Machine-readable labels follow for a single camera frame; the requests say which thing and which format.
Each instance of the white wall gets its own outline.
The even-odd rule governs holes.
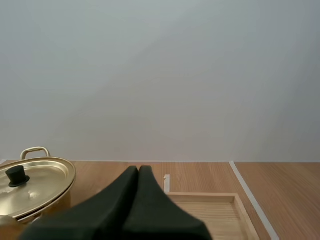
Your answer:
[[[4,1],[0,159],[318,161],[318,2]]]

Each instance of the small white object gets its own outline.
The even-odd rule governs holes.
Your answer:
[[[170,192],[170,174],[164,175],[164,187],[163,187],[163,191],[164,191],[165,193],[169,193],[169,192]]]

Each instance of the white tape line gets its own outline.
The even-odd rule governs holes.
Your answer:
[[[170,192],[170,174],[164,175],[164,187],[163,187],[163,191],[164,191],[165,193],[169,193],[169,192]]]
[[[258,214],[259,218],[261,219],[261,222],[263,223],[266,231],[269,233],[270,238],[272,240],[278,240],[279,237],[276,233],[276,231],[274,230],[274,228],[272,227],[271,223],[269,222],[267,216],[265,215],[264,211],[262,210],[262,208],[260,207],[259,203],[257,202],[255,196],[253,195],[253,193],[251,192],[250,188],[248,187],[248,185],[246,184],[245,180],[243,179],[243,177],[241,176],[240,172],[238,171],[235,163],[233,161],[229,162],[234,174],[236,175],[236,177],[238,178],[243,190],[245,191],[246,195],[248,196],[252,206],[254,207],[256,213]]]

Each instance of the black lid knob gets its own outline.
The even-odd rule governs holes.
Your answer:
[[[30,180],[29,176],[26,176],[24,166],[14,166],[7,170],[5,174],[10,179],[9,187],[15,188],[21,186]]]

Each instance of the pot lid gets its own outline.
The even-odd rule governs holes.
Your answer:
[[[0,167],[0,216],[17,219],[39,211],[67,191],[75,177],[75,166],[57,157],[31,158]]]

